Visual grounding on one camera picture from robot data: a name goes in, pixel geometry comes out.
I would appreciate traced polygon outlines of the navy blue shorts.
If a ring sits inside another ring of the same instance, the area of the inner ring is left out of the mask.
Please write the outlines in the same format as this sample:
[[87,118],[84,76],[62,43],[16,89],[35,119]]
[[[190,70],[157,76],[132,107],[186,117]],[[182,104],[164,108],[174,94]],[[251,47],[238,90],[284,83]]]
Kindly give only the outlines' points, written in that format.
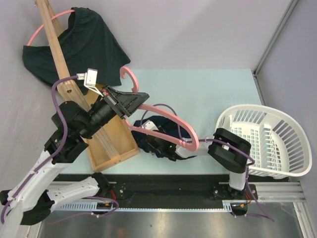
[[[151,131],[141,128],[142,124],[146,122],[147,120],[151,120],[157,127],[158,130]],[[177,156],[176,161],[181,160],[187,160],[193,158],[193,156],[182,156],[179,155],[176,150],[182,149],[183,147],[177,144],[177,141],[181,142],[190,142],[191,141],[191,135],[190,133],[183,127],[181,127],[176,122],[172,121],[169,118],[163,117],[163,116],[151,116],[149,118],[142,118],[140,120],[137,120],[134,122],[132,126],[130,126],[133,138],[137,142],[137,145],[139,148],[141,148],[143,151],[141,145],[141,139],[145,138],[147,135],[158,137],[160,139],[169,141],[176,145],[175,153]]]

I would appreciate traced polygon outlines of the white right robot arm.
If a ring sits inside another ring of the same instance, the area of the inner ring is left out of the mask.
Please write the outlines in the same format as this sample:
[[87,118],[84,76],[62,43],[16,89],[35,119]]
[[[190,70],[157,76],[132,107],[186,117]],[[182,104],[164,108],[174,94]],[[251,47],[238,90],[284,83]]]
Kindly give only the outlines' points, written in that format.
[[213,189],[215,197],[222,199],[247,198],[246,184],[248,167],[255,163],[250,156],[251,144],[246,139],[226,130],[218,128],[213,138],[199,139],[199,148],[190,151],[182,146],[166,140],[147,135],[141,140],[142,148],[171,161],[187,160],[197,156],[209,155],[229,171],[229,183],[224,188]]

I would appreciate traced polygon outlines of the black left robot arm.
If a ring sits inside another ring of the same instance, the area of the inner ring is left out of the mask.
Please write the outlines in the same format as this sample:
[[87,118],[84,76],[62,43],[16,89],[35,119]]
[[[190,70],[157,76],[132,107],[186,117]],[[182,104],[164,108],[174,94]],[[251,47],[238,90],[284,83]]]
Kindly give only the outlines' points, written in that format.
[[48,189],[50,183],[88,148],[92,139],[115,116],[131,116],[147,99],[144,92],[122,92],[109,86],[100,91],[89,111],[74,101],[55,103],[52,121],[57,130],[44,145],[39,159],[24,180],[14,189],[3,190],[1,223],[31,226],[43,221],[58,206],[77,199],[109,194],[109,182],[102,173],[93,173],[66,189]]

